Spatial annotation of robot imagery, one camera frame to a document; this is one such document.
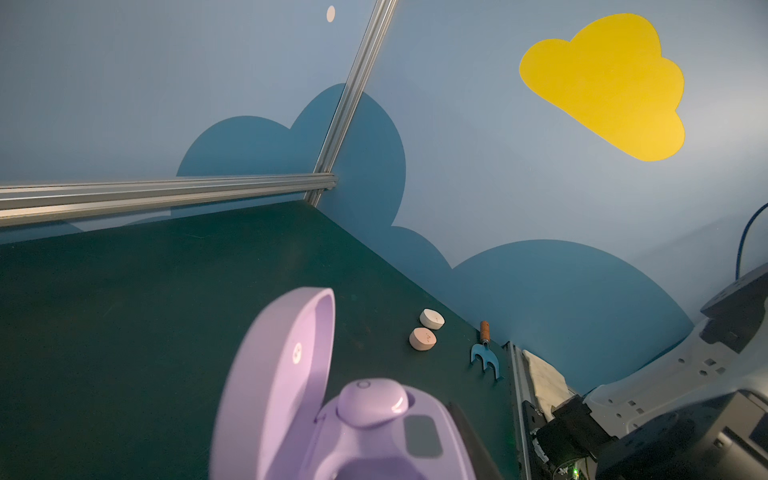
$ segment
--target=blue wall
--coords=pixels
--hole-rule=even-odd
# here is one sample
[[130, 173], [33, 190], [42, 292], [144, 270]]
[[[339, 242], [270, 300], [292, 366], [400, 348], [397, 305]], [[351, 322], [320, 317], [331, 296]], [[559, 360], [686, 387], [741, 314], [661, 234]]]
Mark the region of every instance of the blue wall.
[[[619, 151], [518, 73], [536, 42], [623, 12], [685, 77], [686, 142], [664, 161]], [[767, 22], [747, 0], [401, 0], [320, 209], [576, 389], [619, 379], [690, 332], [768, 200]], [[762, 219], [745, 271], [766, 240]]]
[[[333, 22], [329, 5], [3, 2], [0, 184], [313, 171], [374, 1], [333, 2]], [[296, 198], [2, 229], [0, 243]]]

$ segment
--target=green tabletop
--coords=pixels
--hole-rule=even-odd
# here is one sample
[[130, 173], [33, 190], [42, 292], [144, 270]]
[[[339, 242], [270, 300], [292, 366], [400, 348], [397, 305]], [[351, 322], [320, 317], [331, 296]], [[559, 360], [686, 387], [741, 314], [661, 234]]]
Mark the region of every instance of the green tabletop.
[[[336, 293], [326, 399], [389, 377], [458, 403], [518, 478], [511, 382], [470, 365], [478, 332], [302, 201], [2, 245], [0, 265], [0, 479], [206, 478], [237, 347], [298, 286]], [[424, 308], [445, 326], [417, 352]]]

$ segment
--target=purple lid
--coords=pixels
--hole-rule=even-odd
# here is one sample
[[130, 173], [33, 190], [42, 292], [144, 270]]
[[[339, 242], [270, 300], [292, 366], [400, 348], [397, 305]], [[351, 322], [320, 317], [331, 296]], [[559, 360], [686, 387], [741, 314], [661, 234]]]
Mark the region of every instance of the purple lid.
[[303, 287], [253, 321], [219, 403], [212, 480], [297, 477], [323, 405], [335, 315], [333, 290]]

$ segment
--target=purple case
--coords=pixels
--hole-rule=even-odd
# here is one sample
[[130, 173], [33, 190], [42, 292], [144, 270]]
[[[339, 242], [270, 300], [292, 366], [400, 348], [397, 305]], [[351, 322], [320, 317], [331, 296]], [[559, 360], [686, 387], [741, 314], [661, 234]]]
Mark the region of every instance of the purple case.
[[323, 407], [335, 315], [331, 289], [303, 287], [254, 320], [220, 400], [211, 480], [475, 480], [451, 416], [427, 393], [403, 386], [408, 411], [367, 429], [339, 418], [339, 397]]

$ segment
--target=metal frame bar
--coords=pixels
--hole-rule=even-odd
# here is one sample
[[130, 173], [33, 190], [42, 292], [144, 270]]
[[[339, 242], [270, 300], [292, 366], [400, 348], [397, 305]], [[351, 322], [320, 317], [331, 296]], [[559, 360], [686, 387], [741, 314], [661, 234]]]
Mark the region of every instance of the metal frame bar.
[[0, 186], [0, 227], [318, 191], [337, 183], [336, 175], [324, 173]]
[[532, 400], [533, 396], [531, 395], [531, 389], [526, 378], [525, 359], [523, 358], [522, 351], [511, 343], [508, 343], [506, 347], [507, 348], [505, 348], [505, 350], [507, 351], [507, 355], [509, 357], [508, 360], [512, 365], [512, 371], [515, 377], [515, 401], [517, 402], [515, 407], [518, 410], [519, 424], [518, 442], [522, 456], [522, 468], [520, 475], [522, 480], [531, 480], [531, 453], [528, 451], [528, 442], [526, 438], [528, 432], [525, 431], [525, 419], [523, 419], [523, 402], [528, 400], [534, 405], [536, 405], [536, 403]]
[[[315, 173], [330, 173], [333, 164], [336, 162], [336, 156], [349, 129], [349, 123], [360, 102], [362, 92], [366, 87], [366, 82], [371, 74], [373, 64], [376, 62], [376, 56], [379, 54], [382, 41], [386, 35], [389, 23], [392, 21], [392, 14], [398, 0], [378, 0], [373, 8], [373, 14], [368, 22], [366, 33], [362, 38], [362, 44], [357, 51], [352, 70], [346, 79], [344, 91], [339, 100], [339, 106], [336, 107], [336, 113], [333, 114], [328, 134], [323, 142], [323, 148], [317, 158]], [[317, 207], [320, 201], [322, 190], [312, 190], [306, 192], [304, 200], [308, 201], [313, 207]]]

